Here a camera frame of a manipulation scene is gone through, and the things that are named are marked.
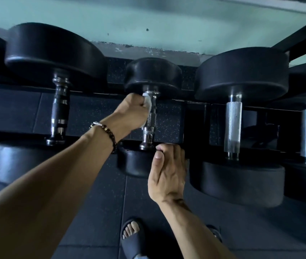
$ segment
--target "white wipe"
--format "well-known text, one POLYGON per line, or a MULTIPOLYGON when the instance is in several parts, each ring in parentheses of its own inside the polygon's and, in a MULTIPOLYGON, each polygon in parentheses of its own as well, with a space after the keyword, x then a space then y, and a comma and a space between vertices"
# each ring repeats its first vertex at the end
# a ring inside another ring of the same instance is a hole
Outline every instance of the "white wipe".
POLYGON ((152 101, 151 101, 151 97, 144 92, 142 94, 142 96, 145 98, 145 100, 143 101, 143 106, 146 107, 148 109, 148 112, 151 112, 151 108, 152 108, 152 101))

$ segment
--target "forearm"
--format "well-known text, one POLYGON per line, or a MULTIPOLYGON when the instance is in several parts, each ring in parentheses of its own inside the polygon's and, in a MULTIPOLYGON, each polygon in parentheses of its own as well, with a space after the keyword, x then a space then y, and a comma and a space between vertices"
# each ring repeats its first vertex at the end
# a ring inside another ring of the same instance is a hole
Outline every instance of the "forearm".
POLYGON ((50 258, 112 151, 101 127, 0 192, 0 258, 50 258))
POLYGON ((185 259, 235 258, 182 200, 163 202, 159 206, 185 259))

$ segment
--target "light green wall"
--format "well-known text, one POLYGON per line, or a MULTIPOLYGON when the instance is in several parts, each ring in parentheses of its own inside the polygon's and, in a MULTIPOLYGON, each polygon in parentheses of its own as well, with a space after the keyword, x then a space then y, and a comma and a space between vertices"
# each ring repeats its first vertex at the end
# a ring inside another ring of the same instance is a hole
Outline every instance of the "light green wall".
POLYGON ((306 14, 220 0, 0 0, 1 29, 23 22, 90 41, 218 54, 272 46, 306 25, 306 14))

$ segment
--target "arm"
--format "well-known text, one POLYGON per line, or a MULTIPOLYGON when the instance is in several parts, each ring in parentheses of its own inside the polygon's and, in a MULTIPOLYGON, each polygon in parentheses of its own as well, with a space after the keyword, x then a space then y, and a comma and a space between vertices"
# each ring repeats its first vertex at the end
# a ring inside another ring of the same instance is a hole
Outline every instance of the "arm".
POLYGON ((152 162, 148 193, 170 224, 185 259, 235 258, 195 216, 183 200, 185 152, 179 145, 161 144, 152 162))
MULTIPOLYGON (((130 94, 101 121, 117 142, 146 121, 143 100, 130 94)), ((0 258, 50 258, 111 152, 108 134, 94 126, 0 191, 0 258)))

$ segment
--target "black bracelet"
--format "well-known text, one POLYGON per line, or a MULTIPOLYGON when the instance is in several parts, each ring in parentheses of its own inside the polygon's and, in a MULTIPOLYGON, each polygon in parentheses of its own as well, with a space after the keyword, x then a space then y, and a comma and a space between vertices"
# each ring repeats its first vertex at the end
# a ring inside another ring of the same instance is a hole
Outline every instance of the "black bracelet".
POLYGON ((106 125, 104 124, 101 124, 99 122, 93 122, 91 125, 90 125, 90 129, 93 127, 93 126, 100 126, 101 128, 103 128, 103 130, 109 135, 110 139, 112 140, 112 147, 113 147, 113 150, 112 150, 112 153, 115 152, 116 148, 117 148, 117 143, 116 143, 116 139, 115 139, 115 136, 113 135, 112 131, 107 128, 106 125))

